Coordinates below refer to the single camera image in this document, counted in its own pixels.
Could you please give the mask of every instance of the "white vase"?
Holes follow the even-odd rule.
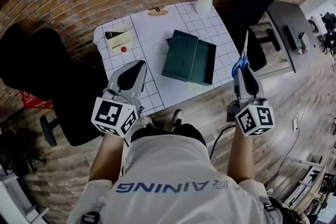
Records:
[[[195,10],[198,14],[206,14],[212,7],[212,0],[197,0]]]

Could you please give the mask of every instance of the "white sneaker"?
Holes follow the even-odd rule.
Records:
[[[144,116],[140,118],[141,120],[141,125],[145,128],[147,125],[151,125],[155,128],[152,119],[149,116]]]
[[[184,123],[184,112],[183,110],[181,109],[178,109],[175,111],[175,114],[174,114],[174,124],[173,124],[173,128],[172,128],[172,131],[182,125]]]

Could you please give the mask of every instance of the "person's right arm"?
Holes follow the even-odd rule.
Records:
[[[238,184],[255,177],[252,150],[253,138],[244,136],[239,125],[236,123],[227,175]]]

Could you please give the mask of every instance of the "sleeve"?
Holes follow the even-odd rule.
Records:
[[[82,195],[70,213],[67,224],[81,223],[81,218],[85,213],[91,211],[100,212],[104,197],[112,187],[112,182],[105,179],[93,180],[87,183]]]
[[[260,197],[267,197],[266,189],[260,182],[248,179],[240,182],[238,185],[257,200],[260,200]]]

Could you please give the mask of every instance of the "dark green container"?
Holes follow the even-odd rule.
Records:
[[[198,37],[175,30],[163,66],[162,75],[211,85],[214,73],[216,46]]]

